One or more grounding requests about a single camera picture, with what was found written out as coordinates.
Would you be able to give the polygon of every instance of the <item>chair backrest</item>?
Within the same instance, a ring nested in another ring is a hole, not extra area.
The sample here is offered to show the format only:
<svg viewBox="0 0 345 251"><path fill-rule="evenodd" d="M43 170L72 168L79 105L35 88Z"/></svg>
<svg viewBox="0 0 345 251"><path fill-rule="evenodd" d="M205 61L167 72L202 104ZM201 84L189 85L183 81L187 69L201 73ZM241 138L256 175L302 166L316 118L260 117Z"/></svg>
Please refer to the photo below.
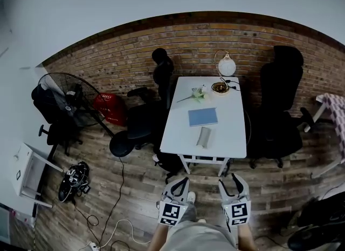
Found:
<svg viewBox="0 0 345 251"><path fill-rule="evenodd" d="M303 56L291 46L275 46L273 63L261 68L261 107L286 111L293 105L303 75Z"/></svg>
<svg viewBox="0 0 345 251"><path fill-rule="evenodd" d="M157 63L153 72L153 80L158 85L158 94L167 108L170 108L170 78L174 71L173 61L167 55L166 50L161 48L152 53L152 59Z"/></svg>
<svg viewBox="0 0 345 251"><path fill-rule="evenodd" d="M50 89L44 90L41 85L38 85L33 89L31 98L34 106L41 112L47 123L52 124L64 117Z"/></svg>

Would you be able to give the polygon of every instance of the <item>book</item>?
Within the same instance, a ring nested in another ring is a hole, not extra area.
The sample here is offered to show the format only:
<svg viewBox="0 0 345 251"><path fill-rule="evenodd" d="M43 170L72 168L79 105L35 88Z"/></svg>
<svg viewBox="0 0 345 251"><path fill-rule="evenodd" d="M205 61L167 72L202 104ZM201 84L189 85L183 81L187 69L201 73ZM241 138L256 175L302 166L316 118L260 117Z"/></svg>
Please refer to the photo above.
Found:
<svg viewBox="0 0 345 251"><path fill-rule="evenodd" d="M217 124L216 108L189 110L189 126Z"/></svg>

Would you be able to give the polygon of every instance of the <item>sneaker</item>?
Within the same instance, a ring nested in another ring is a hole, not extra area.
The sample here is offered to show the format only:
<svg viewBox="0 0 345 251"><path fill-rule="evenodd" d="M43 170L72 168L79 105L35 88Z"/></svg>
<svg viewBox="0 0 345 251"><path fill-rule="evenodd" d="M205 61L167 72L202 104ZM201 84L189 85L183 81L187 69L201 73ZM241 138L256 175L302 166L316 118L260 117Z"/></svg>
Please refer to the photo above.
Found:
<svg viewBox="0 0 345 251"><path fill-rule="evenodd" d="M194 204L195 199L196 199L195 192L189 192L187 195L187 202L192 202Z"/></svg>
<svg viewBox="0 0 345 251"><path fill-rule="evenodd" d="M155 161L155 162L159 162L160 160L158 159L158 157L157 157L157 154L154 154L153 156L152 156L152 159Z"/></svg>

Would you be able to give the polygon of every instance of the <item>black backpack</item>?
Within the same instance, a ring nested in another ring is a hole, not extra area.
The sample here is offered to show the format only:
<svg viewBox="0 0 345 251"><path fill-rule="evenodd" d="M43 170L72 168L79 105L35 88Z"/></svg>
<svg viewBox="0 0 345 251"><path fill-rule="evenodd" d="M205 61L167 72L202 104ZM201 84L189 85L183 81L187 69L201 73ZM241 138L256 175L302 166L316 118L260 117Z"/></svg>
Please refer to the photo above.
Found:
<svg viewBox="0 0 345 251"><path fill-rule="evenodd" d="M162 169L169 172L165 179L165 183L168 184L168 179L177 175L177 173L183 168L182 162L178 155L170 153L156 152L158 161L155 162L155 166L159 165Z"/></svg>

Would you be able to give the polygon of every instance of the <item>desk lamp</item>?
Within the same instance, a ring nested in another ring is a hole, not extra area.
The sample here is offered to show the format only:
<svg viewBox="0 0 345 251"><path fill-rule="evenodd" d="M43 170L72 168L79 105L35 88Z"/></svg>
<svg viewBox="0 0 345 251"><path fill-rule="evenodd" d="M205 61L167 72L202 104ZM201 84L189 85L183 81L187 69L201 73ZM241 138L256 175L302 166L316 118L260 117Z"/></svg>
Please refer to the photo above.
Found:
<svg viewBox="0 0 345 251"><path fill-rule="evenodd" d="M225 56L223 59L221 59L218 63L216 64L216 56L217 53L219 52L225 52ZM226 50L218 50L215 53L215 66L218 70L220 79L222 82L217 82L212 85L212 90L214 90L217 94L220 95L225 95L229 92L230 87L228 86L226 80L224 77L229 77L235 73L236 70L236 64L235 62L230 58L229 52Z"/></svg>

